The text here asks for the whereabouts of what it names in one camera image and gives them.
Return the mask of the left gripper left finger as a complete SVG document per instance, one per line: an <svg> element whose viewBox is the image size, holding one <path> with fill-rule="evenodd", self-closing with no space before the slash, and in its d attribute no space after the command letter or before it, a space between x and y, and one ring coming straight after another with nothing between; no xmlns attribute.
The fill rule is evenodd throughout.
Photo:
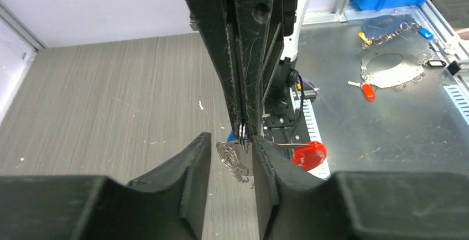
<svg viewBox="0 0 469 240"><path fill-rule="evenodd" d="M211 134L123 185L105 175L1 177L2 239L201 239Z"/></svg>

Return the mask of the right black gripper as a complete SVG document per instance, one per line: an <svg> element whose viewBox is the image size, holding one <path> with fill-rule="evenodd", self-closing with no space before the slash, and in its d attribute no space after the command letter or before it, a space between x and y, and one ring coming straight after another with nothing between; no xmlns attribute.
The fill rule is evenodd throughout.
<svg viewBox="0 0 469 240"><path fill-rule="evenodd" d="M262 124L263 83L280 56L283 37L293 34L298 0L234 0L242 111L230 1L185 0L218 74L233 135L239 138L242 122L253 137Z"/></svg>

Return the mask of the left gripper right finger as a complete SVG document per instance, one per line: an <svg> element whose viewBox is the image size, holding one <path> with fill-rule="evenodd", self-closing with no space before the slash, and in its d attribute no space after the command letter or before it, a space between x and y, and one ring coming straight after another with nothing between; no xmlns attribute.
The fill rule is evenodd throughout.
<svg viewBox="0 0 469 240"><path fill-rule="evenodd" d="M275 169L255 190L260 239L468 238L466 175Z"/></svg>

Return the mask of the red handled metal keyring holder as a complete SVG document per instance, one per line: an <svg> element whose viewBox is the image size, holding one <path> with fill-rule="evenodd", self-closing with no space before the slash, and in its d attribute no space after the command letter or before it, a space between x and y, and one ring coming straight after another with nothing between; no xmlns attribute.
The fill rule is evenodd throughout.
<svg viewBox="0 0 469 240"><path fill-rule="evenodd" d="M305 171L316 178L331 176L327 150L321 142L275 143L261 137L233 142L218 142L216 150L222 163L238 182L250 182L256 193L266 192L267 185L275 183L275 166Z"/></svg>

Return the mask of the blue tagged key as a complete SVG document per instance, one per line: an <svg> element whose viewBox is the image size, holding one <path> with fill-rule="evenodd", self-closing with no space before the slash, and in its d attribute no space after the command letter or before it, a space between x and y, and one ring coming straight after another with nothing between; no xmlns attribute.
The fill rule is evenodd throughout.
<svg viewBox="0 0 469 240"><path fill-rule="evenodd" d="M231 131L226 139L226 142L233 142L233 141L236 141L237 138L236 136L234 135L234 132Z"/></svg>

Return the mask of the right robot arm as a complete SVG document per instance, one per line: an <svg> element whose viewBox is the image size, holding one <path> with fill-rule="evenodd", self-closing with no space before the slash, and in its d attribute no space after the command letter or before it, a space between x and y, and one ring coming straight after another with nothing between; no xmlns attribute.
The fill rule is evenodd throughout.
<svg viewBox="0 0 469 240"><path fill-rule="evenodd" d="M185 0L218 74L233 135L262 129L265 101L296 80L298 39L309 0Z"/></svg>

